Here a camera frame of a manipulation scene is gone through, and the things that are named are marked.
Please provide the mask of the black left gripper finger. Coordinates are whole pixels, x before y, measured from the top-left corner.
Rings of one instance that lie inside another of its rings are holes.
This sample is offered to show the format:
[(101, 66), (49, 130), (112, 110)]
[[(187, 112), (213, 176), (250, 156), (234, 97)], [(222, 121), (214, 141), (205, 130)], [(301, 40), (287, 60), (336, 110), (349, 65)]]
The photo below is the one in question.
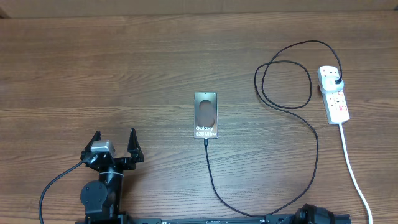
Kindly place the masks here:
[(101, 133), (99, 131), (96, 131), (94, 136), (91, 138), (89, 143), (86, 145), (84, 150), (82, 150), (81, 155), (85, 156), (87, 153), (91, 152), (91, 147), (95, 141), (99, 141), (101, 139)]
[(144, 162), (144, 155), (138, 143), (136, 130), (134, 128), (131, 128), (130, 131), (127, 152), (130, 153), (134, 163)]

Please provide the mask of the Galaxy smartphone with reflective screen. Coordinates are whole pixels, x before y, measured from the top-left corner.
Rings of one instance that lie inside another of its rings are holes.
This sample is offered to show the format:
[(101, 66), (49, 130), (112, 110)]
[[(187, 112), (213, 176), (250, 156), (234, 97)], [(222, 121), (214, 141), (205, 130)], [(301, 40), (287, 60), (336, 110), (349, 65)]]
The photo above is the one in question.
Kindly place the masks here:
[(194, 138), (218, 138), (217, 93), (196, 92), (194, 112)]

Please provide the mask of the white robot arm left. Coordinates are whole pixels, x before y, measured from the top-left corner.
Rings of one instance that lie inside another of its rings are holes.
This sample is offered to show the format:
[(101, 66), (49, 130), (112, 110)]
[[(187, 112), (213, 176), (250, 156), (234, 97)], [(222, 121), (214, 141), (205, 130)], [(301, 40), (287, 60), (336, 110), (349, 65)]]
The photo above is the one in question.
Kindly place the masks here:
[(124, 171), (134, 170), (144, 161), (135, 129), (130, 130), (127, 145), (129, 157), (115, 157), (110, 140), (101, 140), (95, 132), (81, 152), (81, 161), (99, 173), (98, 180), (87, 183), (81, 190), (80, 200), (85, 207), (84, 223), (132, 223), (127, 212), (121, 211)]

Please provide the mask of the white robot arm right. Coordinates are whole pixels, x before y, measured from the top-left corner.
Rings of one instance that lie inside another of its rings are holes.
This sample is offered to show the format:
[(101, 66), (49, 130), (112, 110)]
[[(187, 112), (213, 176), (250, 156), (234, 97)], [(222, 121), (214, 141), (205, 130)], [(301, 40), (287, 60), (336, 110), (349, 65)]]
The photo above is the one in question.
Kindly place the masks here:
[[(205, 154), (206, 154), (206, 162), (208, 165), (209, 175), (211, 179), (211, 184), (213, 187), (213, 191), (216, 193), (218, 199), (228, 205), (221, 199), (215, 189), (213, 176), (211, 173), (210, 168), (210, 161), (208, 158), (208, 143), (209, 137), (203, 137), (204, 139), (204, 146), (205, 146)], [(133, 154), (133, 150), (137, 150), (138, 152), (142, 152), (137, 141), (137, 134), (134, 128), (130, 130), (129, 136), (129, 143), (127, 147), (127, 151)], [(250, 218), (232, 218), (232, 219), (222, 219), (222, 218), (202, 218), (202, 219), (177, 219), (177, 220), (162, 220), (160, 218), (133, 218), (131, 216), (127, 216), (128, 223), (308, 223), (308, 224), (315, 224), (315, 223), (336, 223), (336, 218), (333, 212), (328, 211), (325, 208), (316, 207), (314, 205), (305, 204), (302, 208), (299, 208), (294, 214), (292, 215), (283, 215), (284, 217), (278, 217), (277, 215), (263, 215), (259, 217), (250, 216)]]

